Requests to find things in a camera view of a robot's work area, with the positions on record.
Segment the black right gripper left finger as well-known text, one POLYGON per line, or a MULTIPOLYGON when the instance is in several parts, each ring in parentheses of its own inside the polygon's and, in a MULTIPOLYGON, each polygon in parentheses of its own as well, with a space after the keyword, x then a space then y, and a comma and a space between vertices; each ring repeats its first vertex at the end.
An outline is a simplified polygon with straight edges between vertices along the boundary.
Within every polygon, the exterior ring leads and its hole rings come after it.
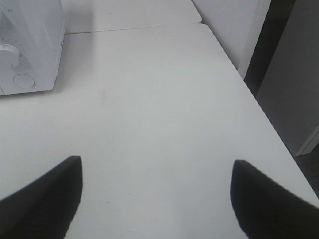
POLYGON ((82 160, 70 156, 0 201, 2 239, 63 239, 82 197, 82 160))

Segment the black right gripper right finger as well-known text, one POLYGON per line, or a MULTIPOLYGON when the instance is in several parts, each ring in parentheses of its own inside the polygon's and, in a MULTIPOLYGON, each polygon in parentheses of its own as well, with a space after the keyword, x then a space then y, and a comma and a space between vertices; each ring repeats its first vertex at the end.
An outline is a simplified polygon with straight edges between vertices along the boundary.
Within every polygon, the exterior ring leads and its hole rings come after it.
POLYGON ((319 210, 245 160, 233 164, 230 200, 250 239, 317 239, 319 210))

